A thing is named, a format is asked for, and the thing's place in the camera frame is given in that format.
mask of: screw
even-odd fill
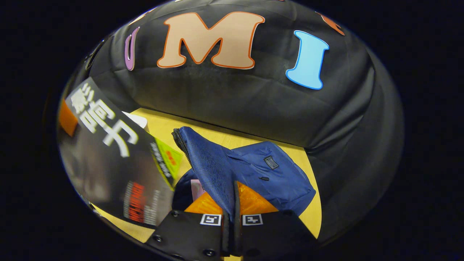
[[[154,235],[153,239],[155,239],[158,242],[163,242],[163,238],[160,235]]]
[[[211,249],[205,249],[203,251],[203,254],[207,255],[207,256],[214,256],[216,254],[216,252],[214,250],[211,250]]]

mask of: purple letter u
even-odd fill
[[[131,35],[126,38],[126,45],[124,46],[124,60],[126,67],[129,71],[134,69],[135,66],[135,37],[139,31],[140,26],[137,27]]]

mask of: orange letter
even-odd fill
[[[255,61],[251,58],[251,44],[258,24],[264,17],[246,12],[226,15],[209,28],[197,13],[185,13],[167,19],[169,26],[163,57],[158,60],[161,68],[178,67],[187,58],[180,54],[181,42],[187,47],[190,57],[201,64],[217,42],[221,41],[218,54],[212,63],[228,68],[251,69]]]

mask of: small tag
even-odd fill
[[[220,226],[222,215],[203,214],[200,225]]]
[[[243,223],[244,226],[257,226],[263,224],[263,218],[261,214],[256,215],[243,215]]]
[[[192,186],[192,199],[193,201],[197,200],[201,195],[203,195],[206,191],[203,189],[203,186],[198,179],[190,180],[190,184]]]
[[[269,168],[271,169],[275,169],[277,168],[279,165],[272,159],[271,156],[267,157],[264,159],[264,161],[266,162],[266,164],[269,166]]]

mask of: black background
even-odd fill
[[[4,240],[13,260],[156,260],[104,225],[73,190],[54,137],[60,91],[108,33],[157,1],[10,1],[6,33]],[[405,153],[378,206],[315,260],[458,260],[463,133],[459,1],[308,1],[376,52],[398,85]],[[13,139],[13,134],[20,138]]]

